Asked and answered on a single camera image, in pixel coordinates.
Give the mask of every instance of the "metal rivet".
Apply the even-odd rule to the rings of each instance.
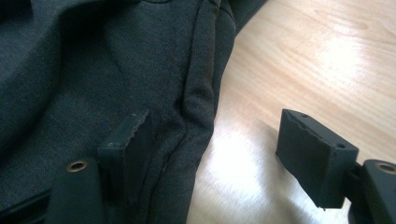
[[[88,166],[86,161],[74,161],[67,166],[67,171],[70,173],[75,173],[78,171],[82,171]]]
[[[389,163],[384,163],[384,162],[376,162],[375,166],[380,169],[382,172],[385,172],[390,175],[396,175],[396,166],[393,164]]]

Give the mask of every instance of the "light wood surface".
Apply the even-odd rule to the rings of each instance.
[[[269,0],[236,38],[188,223],[347,223],[275,155],[282,108],[396,163],[396,1]]]

